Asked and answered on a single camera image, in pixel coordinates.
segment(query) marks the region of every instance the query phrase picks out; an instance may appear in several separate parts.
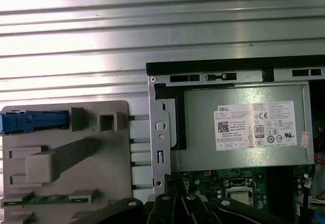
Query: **blue latch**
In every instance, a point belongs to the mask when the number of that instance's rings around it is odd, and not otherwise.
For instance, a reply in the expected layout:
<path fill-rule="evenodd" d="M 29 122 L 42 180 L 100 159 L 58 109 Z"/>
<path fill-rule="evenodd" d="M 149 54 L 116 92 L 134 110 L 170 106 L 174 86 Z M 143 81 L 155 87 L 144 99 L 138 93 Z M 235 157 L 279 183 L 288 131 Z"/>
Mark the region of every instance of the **blue latch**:
<path fill-rule="evenodd" d="M 68 111 L 11 111 L 0 114 L 0 134 L 69 128 Z"/>

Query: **power supply label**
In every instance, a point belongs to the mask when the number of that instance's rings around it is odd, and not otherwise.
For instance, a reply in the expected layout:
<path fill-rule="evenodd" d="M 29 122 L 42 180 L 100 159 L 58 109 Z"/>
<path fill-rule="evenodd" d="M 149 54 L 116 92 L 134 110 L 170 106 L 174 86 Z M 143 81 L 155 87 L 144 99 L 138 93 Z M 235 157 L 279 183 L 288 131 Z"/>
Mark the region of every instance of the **power supply label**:
<path fill-rule="evenodd" d="M 217 150 L 297 145 L 293 101 L 218 106 Z"/>

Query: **corrugated metal surface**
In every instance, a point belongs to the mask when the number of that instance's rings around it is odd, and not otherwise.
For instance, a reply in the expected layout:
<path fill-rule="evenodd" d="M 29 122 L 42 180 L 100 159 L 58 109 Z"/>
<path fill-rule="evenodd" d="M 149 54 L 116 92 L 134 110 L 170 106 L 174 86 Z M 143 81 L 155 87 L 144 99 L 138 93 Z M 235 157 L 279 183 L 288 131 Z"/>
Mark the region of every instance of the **corrugated metal surface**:
<path fill-rule="evenodd" d="M 139 198 L 151 192 L 145 63 L 325 44 L 325 0 L 0 0 L 0 14 L 0 106 L 127 100 Z"/>

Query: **qr code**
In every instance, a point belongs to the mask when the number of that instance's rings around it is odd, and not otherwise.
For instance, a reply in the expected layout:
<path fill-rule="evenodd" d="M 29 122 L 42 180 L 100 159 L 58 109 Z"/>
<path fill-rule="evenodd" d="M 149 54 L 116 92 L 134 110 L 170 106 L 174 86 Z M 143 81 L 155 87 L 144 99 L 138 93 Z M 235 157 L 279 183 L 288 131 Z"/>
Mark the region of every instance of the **qr code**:
<path fill-rule="evenodd" d="M 218 131 L 219 133 L 229 132 L 229 122 L 227 121 L 218 122 Z"/>

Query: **green circuit board strip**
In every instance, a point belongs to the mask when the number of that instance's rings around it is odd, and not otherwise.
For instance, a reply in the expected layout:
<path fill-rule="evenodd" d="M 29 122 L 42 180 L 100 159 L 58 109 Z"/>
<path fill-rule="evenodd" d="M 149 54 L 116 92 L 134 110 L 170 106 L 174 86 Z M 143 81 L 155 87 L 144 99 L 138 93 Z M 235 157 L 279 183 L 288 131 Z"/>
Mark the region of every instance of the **green circuit board strip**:
<path fill-rule="evenodd" d="M 17 202 L 3 202 L 2 206 L 23 206 L 23 205 L 49 205 L 49 204 L 77 204 L 88 203 L 88 199 L 69 199 L 69 196 L 46 196 L 35 197 L 17 201 Z"/>

